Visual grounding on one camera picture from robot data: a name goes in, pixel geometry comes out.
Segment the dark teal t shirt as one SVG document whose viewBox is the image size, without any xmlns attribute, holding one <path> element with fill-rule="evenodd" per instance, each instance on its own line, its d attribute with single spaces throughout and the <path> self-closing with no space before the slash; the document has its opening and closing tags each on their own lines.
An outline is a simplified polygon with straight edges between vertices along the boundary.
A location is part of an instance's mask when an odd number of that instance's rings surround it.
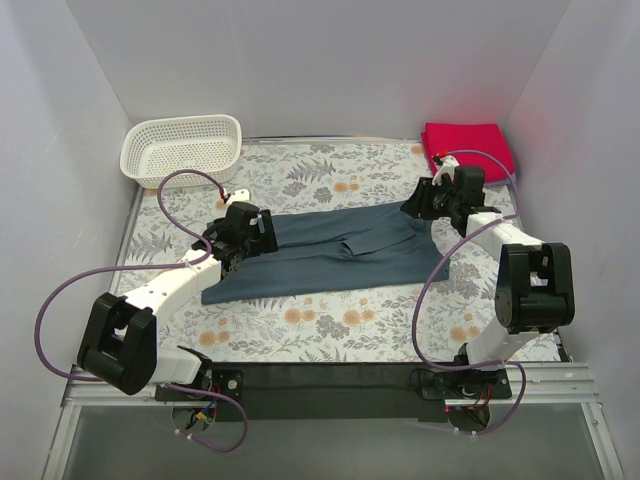
<svg viewBox="0 0 640 480">
<path fill-rule="evenodd" d="M 442 255 L 399 202 L 273 218 L 278 250 L 243 261 L 204 305 L 423 283 Z"/>
</svg>

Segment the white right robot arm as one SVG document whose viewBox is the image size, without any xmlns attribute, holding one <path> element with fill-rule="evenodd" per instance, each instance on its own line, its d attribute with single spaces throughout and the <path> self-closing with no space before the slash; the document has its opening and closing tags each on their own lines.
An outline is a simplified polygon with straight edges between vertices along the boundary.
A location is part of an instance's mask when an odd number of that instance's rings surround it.
<svg viewBox="0 0 640 480">
<path fill-rule="evenodd" d="M 460 239 L 430 272 L 428 288 L 454 253 L 473 242 L 498 263 L 494 319 L 463 349 L 462 365 L 444 372 L 495 371 L 540 335 L 569 325 L 575 315 L 571 252 L 563 243 L 534 238 L 514 224 L 513 215 L 486 205 L 480 167 L 453 164 L 419 179 L 401 211 L 419 220 L 446 218 Z"/>
</svg>

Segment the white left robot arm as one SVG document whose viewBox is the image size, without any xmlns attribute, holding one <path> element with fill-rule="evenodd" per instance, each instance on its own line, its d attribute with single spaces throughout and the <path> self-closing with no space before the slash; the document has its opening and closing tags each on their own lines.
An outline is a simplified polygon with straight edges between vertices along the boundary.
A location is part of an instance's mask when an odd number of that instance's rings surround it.
<svg viewBox="0 0 640 480">
<path fill-rule="evenodd" d="M 278 249 L 271 212 L 234 201 L 179 262 L 122 296 L 95 300 L 77 355 L 84 371 L 133 395 L 149 384 L 196 385 L 208 358 L 193 349 L 161 348 L 160 324 L 242 263 Z"/>
</svg>

